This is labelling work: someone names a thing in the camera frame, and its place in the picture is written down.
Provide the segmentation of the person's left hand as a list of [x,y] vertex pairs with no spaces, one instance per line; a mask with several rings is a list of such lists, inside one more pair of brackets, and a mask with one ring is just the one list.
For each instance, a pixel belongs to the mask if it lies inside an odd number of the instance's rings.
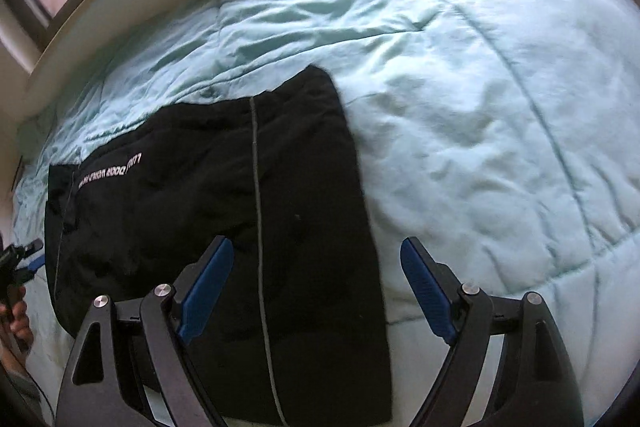
[[34,333],[30,328],[27,303],[20,299],[11,309],[1,303],[0,314],[1,339],[9,340],[10,338],[15,338],[29,350],[34,343]]

